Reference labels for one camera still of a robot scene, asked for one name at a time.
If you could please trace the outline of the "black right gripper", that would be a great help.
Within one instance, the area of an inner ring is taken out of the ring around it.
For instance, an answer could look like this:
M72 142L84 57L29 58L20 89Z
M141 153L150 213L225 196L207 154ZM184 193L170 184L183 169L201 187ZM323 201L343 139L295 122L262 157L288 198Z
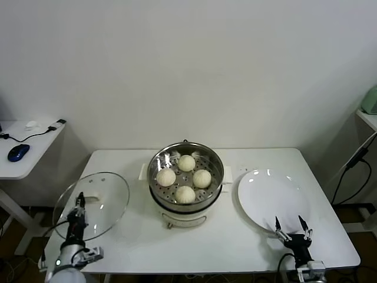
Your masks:
M296 263L308 263L312 260L309 247L312 244L310 240L313 230L309 228L306 221L299 215L299 222L304 231L303 234L287 234L282 231L279 219L275 217L275 235L283 242L284 246L291 249Z

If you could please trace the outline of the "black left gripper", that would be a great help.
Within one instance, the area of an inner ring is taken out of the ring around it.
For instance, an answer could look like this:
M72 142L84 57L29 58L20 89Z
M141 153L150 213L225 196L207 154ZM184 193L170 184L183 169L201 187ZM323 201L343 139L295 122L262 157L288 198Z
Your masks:
M85 196L80 192L76 197L75 206L68 215L68 229L66 235L67 242L83 243L84 230L87 227L86 210L85 210Z

